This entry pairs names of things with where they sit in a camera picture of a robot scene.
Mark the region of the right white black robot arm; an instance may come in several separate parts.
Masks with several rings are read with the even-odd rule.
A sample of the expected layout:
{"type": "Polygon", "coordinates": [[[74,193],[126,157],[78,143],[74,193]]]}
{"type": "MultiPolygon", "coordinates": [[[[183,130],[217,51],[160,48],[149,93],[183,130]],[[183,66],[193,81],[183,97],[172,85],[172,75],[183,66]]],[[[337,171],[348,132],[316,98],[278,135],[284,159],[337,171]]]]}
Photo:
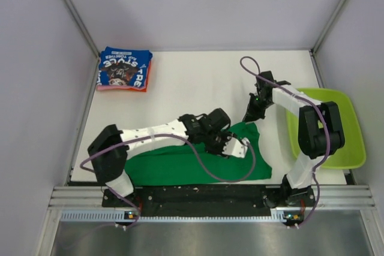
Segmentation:
{"type": "Polygon", "coordinates": [[[278,192],[270,193],[265,204],[271,208],[280,204],[292,206],[313,196],[312,181],[317,169],[345,144],[338,105],[321,102],[296,90],[287,81],[276,81],[271,71],[256,76],[256,92],[243,117],[244,122],[265,118],[266,109],[273,104],[285,108],[298,120],[300,153],[292,169],[283,176],[278,192]]]}

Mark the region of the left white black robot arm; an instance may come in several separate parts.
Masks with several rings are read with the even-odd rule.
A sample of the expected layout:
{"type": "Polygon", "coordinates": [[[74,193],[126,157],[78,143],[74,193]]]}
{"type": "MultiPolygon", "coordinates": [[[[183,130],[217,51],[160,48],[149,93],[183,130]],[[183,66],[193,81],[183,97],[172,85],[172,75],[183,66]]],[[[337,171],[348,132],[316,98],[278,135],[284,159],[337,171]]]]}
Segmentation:
{"type": "Polygon", "coordinates": [[[223,109],[209,114],[185,114],[155,127],[119,129],[115,124],[106,126],[88,147],[92,170],[97,182],[115,192],[123,206],[136,199],[131,177],[125,172],[125,163],[134,156],[152,150],[203,144],[207,153],[222,157],[244,157],[247,148],[237,136],[228,131],[230,118],[223,109]]]}

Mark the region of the green t-shirt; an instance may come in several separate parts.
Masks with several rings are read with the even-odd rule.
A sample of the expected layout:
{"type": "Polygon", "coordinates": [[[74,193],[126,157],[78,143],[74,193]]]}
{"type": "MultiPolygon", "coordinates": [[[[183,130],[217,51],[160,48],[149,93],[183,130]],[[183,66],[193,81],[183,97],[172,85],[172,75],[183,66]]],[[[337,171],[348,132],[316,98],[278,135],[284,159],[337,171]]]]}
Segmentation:
{"type": "MultiPolygon", "coordinates": [[[[256,165],[251,174],[253,163],[251,152],[245,158],[220,156],[206,153],[203,144],[196,148],[205,167],[215,176],[238,180],[249,174],[247,180],[270,179],[272,168],[262,158],[259,150],[259,132],[254,123],[239,122],[229,129],[241,138],[247,138],[256,155],[256,165]]],[[[195,154],[188,145],[169,146],[152,150],[129,159],[125,172],[136,186],[166,186],[215,183],[216,180],[204,171],[195,154]]]]}

